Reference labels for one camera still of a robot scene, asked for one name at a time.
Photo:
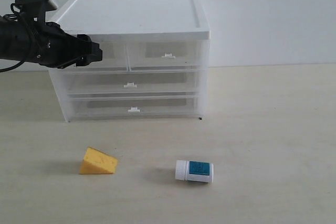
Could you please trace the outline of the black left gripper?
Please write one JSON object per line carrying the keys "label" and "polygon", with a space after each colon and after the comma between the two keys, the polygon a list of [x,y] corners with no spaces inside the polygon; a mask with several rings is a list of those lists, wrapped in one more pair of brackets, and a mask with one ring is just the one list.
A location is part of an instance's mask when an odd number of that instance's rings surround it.
{"label": "black left gripper", "polygon": [[76,53],[76,38],[65,33],[58,23],[26,22],[25,29],[29,42],[26,62],[63,69],[74,63],[76,67],[85,67],[102,60],[100,45],[88,35],[77,35],[78,51],[83,55],[79,58]]}

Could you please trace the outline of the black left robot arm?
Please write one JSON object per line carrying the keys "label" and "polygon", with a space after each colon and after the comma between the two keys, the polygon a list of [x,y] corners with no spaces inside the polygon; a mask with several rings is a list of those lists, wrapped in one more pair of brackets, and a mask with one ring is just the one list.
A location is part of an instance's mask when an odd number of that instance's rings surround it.
{"label": "black left robot arm", "polygon": [[100,45],[88,35],[70,35],[54,22],[6,16],[1,18],[1,59],[64,69],[102,61],[103,55]]}

